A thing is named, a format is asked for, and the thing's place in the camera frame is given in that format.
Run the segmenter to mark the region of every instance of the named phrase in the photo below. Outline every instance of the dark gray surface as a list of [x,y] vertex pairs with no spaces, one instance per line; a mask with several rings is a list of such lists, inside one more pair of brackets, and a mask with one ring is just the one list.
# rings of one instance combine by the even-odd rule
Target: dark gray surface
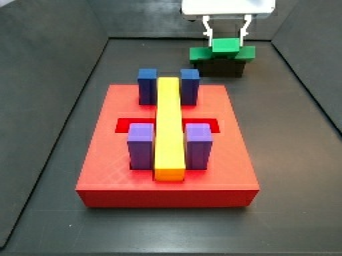
[[85,0],[0,9],[0,247],[107,42]]
[[342,1],[302,0],[272,43],[342,131]]
[[[200,21],[183,19],[181,0],[88,0],[109,37],[203,38]],[[298,0],[276,0],[276,10],[266,20],[252,22],[247,39],[271,40]],[[213,21],[216,37],[236,36],[240,21]]]
[[111,40],[2,252],[342,252],[342,141],[270,43],[224,83],[262,191],[246,209],[87,209],[73,191],[109,83],[199,41]]

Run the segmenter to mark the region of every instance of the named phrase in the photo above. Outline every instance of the black wall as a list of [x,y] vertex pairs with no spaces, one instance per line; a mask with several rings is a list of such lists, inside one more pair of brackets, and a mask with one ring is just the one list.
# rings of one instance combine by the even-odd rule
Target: black wall
[[85,0],[16,0],[0,24],[1,247],[107,35]]
[[272,43],[342,131],[342,1],[302,0]]
[[[88,0],[109,37],[203,38],[200,21],[180,16],[181,0]],[[298,0],[276,0],[276,10],[266,20],[252,22],[248,39],[271,40]],[[216,37],[236,36],[240,22],[213,21]]]

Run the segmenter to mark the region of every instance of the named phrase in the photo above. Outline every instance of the gray floor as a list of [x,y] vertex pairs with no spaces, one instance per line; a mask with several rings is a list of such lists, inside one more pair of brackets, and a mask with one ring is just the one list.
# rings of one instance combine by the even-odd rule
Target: gray floor
[[5,252],[342,252],[342,141],[270,43],[226,84],[262,191],[246,209],[87,209],[73,191],[109,83],[176,75],[199,41],[112,40]]

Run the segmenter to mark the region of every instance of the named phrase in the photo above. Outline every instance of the purple block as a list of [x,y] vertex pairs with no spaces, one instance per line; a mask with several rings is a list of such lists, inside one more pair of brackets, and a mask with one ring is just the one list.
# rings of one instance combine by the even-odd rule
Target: purple block
[[208,124],[185,125],[185,165],[187,170],[205,170],[212,136]]
[[153,163],[153,124],[129,125],[127,139],[131,169],[152,170]]

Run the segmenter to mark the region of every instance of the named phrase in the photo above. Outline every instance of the orange block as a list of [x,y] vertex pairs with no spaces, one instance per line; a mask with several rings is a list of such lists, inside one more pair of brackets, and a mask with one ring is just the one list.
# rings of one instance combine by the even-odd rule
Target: orange block
[[183,182],[156,182],[152,171],[129,170],[120,118],[155,120],[155,107],[139,106],[139,89],[109,86],[76,191],[88,207],[243,207],[259,184],[224,86],[199,87],[197,106],[181,107],[184,120],[217,120],[205,171],[185,171]]

